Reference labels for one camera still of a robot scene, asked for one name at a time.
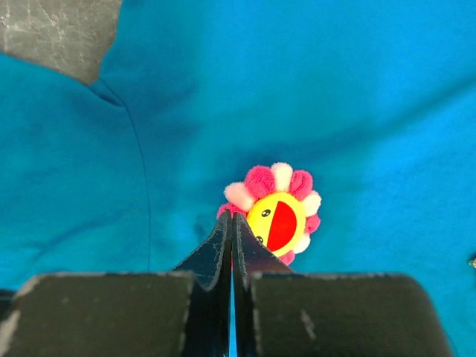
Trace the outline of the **blue t-shirt garment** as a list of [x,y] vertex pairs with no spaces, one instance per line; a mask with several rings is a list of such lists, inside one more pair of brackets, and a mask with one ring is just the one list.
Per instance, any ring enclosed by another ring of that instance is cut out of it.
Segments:
[[172,268],[276,162],[296,270],[409,274],[475,354],[473,1],[1,3],[2,287]]

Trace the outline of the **pink flower smiley brooch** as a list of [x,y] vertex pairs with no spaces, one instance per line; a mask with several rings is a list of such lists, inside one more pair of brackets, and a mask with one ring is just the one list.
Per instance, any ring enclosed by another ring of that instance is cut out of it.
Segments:
[[321,196],[311,173],[284,162],[252,167],[224,196],[227,202],[217,214],[243,215],[256,240],[287,266],[309,247],[321,223]]

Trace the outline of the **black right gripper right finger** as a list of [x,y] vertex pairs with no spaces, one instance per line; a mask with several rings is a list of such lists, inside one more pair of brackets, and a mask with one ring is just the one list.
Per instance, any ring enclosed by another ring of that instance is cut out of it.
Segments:
[[233,218],[239,356],[453,356],[433,303],[405,274],[309,274]]

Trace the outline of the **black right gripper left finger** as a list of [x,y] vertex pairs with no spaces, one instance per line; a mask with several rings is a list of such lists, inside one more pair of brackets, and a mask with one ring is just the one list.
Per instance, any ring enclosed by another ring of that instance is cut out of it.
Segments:
[[173,270],[40,274],[2,305],[3,356],[226,356],[232,219]]

